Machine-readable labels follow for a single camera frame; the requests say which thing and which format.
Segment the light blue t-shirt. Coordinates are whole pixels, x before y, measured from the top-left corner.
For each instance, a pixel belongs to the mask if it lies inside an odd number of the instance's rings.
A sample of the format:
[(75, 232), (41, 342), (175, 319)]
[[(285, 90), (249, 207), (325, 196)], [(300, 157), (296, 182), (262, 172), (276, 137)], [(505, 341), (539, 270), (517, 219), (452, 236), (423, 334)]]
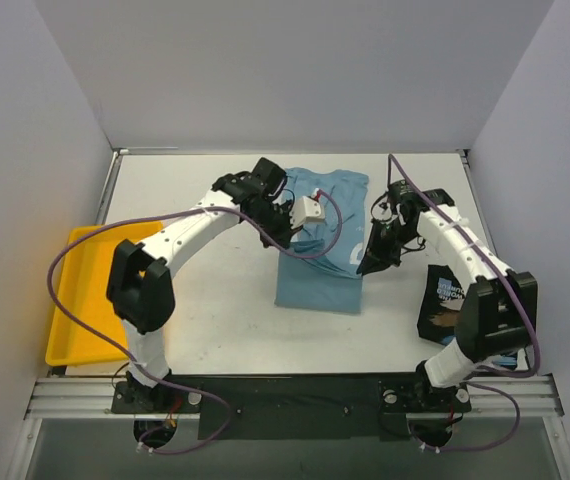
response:
[(329, 196), (320, 198), (325, 219), (305, 225), (294, 236), (291, 250), (297, 256), (279, 256), (276, 306), (361, 313), (363, 281), (357, 267), (364, 252), (368, 187), (369, 177), (351, 170), (287, 170), (286, 189), (295, 197), (313, 194), (318, 189)]

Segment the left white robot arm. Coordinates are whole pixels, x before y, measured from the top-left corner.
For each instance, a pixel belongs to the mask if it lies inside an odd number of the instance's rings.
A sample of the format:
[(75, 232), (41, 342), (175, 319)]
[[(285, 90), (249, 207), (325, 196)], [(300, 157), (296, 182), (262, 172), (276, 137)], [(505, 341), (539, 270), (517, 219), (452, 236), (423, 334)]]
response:
[(135, 357), (128, 368), (138, 383), (135, 400), (149, 412), (164, 409), (171, 388), (161, 379), (170, 373), (164, 353), (163, 326), (175, 305), (173, 278), (216, 236), (248, 218), (287, 249), (295, 233), (324, 217), (318, 196), (278, 203), (286, 172), (261, 158), (250, 172), (219, 177), (186, 217), (136, 243), (124, 240), (114, 251), (107, 299), (121, 319), (127, 346)]

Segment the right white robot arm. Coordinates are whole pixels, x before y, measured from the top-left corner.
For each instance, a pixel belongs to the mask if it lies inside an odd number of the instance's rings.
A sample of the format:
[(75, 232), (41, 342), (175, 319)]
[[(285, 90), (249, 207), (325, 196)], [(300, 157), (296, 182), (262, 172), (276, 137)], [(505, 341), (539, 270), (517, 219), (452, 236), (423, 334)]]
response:
[(534, 345), (538, 284), (499, 260), (468, 227), (443, 189), (415, 191), (405, 180), (388, 186), (389, 220), (372, 221), (357, 273), (365, 276), (401, 263), (406, 244), (421, 238), (440, 255), (463, 289), (454, 338), (419, 365), (411, 396), (434, 409), (453, 387), (487, 360)]

